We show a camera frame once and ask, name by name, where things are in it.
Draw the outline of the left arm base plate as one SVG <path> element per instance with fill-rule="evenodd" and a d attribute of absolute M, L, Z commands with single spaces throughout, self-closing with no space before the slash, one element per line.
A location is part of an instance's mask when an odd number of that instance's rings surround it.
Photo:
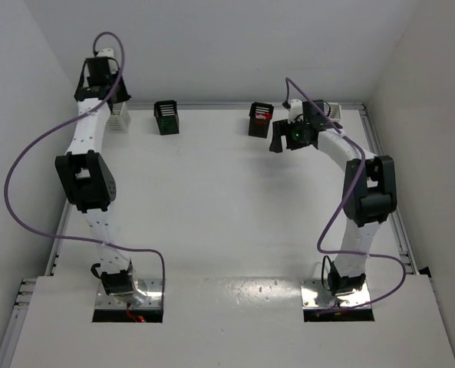
<path fill-rule="evenodd" d="M 138 278 L 134 281 L 131 293 L 123 295 L 106 294 L 100 282 L 95 299 L 95 310 L 119 310 L 124 311 L 126 306 L 134 310 L 160 310 L 163 282 L 154 278 Z"/>

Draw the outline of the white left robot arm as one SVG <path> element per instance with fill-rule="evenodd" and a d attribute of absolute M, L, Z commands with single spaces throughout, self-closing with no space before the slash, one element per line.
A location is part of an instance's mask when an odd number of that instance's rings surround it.
<path fill-rule="evenodd" d="M 101 280 L 104 292 L 119 300 L 134 293 L 133 266 L 129 257 L 111 246 L 116 237 L 113 202 L 117 197 L 116 181 L 101 155 L 104 131 L 113 105 L 130 99 L 117 81 L 120 67 L 112 56 L 96 53 L 85 60 L 74 99 L 82 116 L 66 153 L 54 164 L 68 201 L 84 216 L 97 239 L 99 262 L 91 272 Z"/>

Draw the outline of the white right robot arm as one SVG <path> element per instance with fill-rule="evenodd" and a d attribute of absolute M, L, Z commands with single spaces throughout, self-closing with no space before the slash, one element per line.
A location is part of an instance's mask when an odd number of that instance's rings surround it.
<path fill-rule="evenodd" d="M 361 290 L 366 280 L 365 265 L 373 239 L 381 224 L 397 208 L 394 160 L 359 146 L 324 112 L 324 102 L 284 102 L 284 120 L 273 124 L 270 151 L 299 150 L 313 146 L 344 173 L 343 193 L 336 213 L 344 213 L 346 227 L 341 247 L 325 251 L 334 255 L 323 284 L 334 296 Z"/>

